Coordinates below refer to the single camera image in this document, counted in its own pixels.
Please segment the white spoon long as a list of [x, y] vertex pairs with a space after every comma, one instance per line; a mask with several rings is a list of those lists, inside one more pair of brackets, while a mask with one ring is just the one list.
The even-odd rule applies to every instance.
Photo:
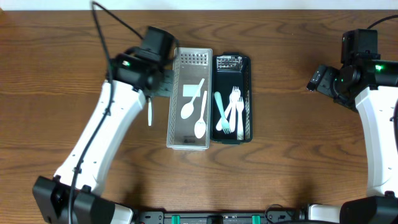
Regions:
[[204, 136], [206, 131], [206, 123], [204, 121], [204, 114], [206, 108], [206, 98], [207, 98], [207, 91], [204, 91], [202, 103], [201, 103], [201, 114], [199, 120], [195, 123], [194, 133], [195, 137], [200, 139]]

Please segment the white fork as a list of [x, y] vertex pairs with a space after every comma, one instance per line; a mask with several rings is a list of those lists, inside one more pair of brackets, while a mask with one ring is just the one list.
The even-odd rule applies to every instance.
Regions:
[[238, 101], [238, 98], [240, 97], [240, 89], [238, 86], [234, 86], [231, 92], [230, 96], [230, 102], [231, 102], [231, 114], [229, 118], [229, 128], [231, 132], [233, 133], [236, 129], [236, 102]]
[[239, 98], [236, 103], [236, 109], [238, 112], [238, 125], [237, 125], [237, 140], [244, 139], [244, 130], [243, 130], [243, 109], [244, 109], [244, 101], [242, 96]]

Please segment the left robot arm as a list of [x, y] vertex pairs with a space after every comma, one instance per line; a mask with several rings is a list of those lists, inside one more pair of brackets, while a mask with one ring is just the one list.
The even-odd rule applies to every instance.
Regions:
[[53, 178], [32, 193], [46, 223], [134, 223], [134, 210], [102, 198], [111, 163], [151, 96], [169, 97], [174, 73], [150, 60], [119, 54], [77, 144]]

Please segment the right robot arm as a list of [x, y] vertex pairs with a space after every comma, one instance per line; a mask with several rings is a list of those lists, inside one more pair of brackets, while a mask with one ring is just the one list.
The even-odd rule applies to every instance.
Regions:
[[368, 183], [366, 197], [345, 202], [340, 223], [397, 223], [397, 62], [359, 59], [341, 69], [320, 65], [307, 89], [359, 113]]

